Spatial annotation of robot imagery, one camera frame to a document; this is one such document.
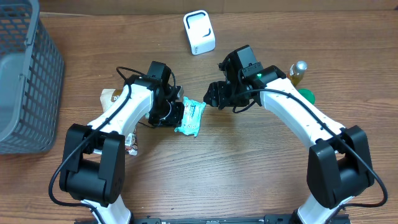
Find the teal white box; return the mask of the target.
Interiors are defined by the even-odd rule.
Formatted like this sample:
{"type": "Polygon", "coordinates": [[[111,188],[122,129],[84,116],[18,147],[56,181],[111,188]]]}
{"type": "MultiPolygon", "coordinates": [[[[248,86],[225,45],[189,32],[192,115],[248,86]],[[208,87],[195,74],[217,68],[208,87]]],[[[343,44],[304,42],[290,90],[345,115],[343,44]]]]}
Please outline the teal white box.
{"type": "Polygon", "coordinates": [[[188,97],[183,97],[183,118],[179,127],[175,128],[176,133],[183,133],[184,135],[198,136],[201,125],[201,117],[206,107],[206,103],[191,100],[188,97]]]}

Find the white packet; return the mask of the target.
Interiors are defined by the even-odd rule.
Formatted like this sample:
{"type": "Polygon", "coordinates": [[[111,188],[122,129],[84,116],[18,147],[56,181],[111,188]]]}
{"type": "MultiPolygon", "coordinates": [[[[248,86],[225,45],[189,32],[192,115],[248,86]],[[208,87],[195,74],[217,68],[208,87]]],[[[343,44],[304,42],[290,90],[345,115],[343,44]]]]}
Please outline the white packet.
{"type": "MultiPolygon", "coordinates": [[[[122,92],[122,89],[103,89],[100,96],[103,112],[106,112],[114,104],[122,92]]],[[[131,133],[125,135],[125,151],[131,156],[136,156],[138,152],[136,132],[137,129],[134,128],[131,133]]]]}

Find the yellow oil bottle silver cap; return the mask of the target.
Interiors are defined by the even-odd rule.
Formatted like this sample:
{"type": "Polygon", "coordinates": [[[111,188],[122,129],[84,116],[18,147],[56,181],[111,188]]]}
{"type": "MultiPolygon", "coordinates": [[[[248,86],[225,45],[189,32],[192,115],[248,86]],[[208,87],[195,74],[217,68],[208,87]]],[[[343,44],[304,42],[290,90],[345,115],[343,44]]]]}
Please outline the yellow oil bottle silver cap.
{"type": "Polygon", "coordinates": [[[296,62],[290,67],[287,78],[292,82],[294,87],[296,87],[302,81],[307,68],[308,65],[303,60],[296,62]]]}

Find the green lid jar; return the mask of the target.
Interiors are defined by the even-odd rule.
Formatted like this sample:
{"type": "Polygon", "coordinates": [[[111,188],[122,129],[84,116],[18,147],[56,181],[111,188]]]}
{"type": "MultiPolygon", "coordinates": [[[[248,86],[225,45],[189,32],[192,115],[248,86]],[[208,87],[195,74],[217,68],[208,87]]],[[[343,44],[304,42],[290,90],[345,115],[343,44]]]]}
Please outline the green lid jar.
{"type": "Polygon", "coordinates": [[[316,98],[315,95],[313,94],[312,91],[310,91],[309,89],[299,89],[298,92],[307,100],[309,101],[311,104],[315,104],[316,98]]]}

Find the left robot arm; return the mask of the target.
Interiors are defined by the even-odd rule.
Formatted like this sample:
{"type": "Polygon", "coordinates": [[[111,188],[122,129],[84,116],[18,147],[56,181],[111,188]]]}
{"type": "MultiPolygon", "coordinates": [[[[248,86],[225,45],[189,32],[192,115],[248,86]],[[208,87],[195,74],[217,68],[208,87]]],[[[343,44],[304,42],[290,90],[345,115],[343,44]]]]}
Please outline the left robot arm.
{"type": "Polygon", "coordinates": [[[86,207],[98,223],[133,223],[134,216],[125,206],[121,191],[125,179],[126,139],[139,120],[148,115],[153,128],[176,128],[182,123],[183,88],[164,63],[153,61],[147,73],[131,70],[124,79],[120,97],[97,119],[87,125],[73,124],[67,131],[62,163],[49,183],[68,192],[74,207],[86,207]]]}

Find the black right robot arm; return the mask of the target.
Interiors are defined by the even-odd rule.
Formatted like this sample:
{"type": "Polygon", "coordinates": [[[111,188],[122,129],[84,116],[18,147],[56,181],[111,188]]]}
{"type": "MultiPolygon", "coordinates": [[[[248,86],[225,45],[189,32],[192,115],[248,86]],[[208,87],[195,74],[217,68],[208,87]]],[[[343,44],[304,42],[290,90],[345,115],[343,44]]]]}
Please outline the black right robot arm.
{"type": "Polygon", "coordinates": [[[375,177],[366,133],[324,115],[275,65],[263,67],[249,45],[219,63],[225,80],[209,85],[203,100],[222,110],[253,104],[273,112],[308,149],[307,201],[285,223],[333,223],[349,201],[372,186],[375,177]]]}

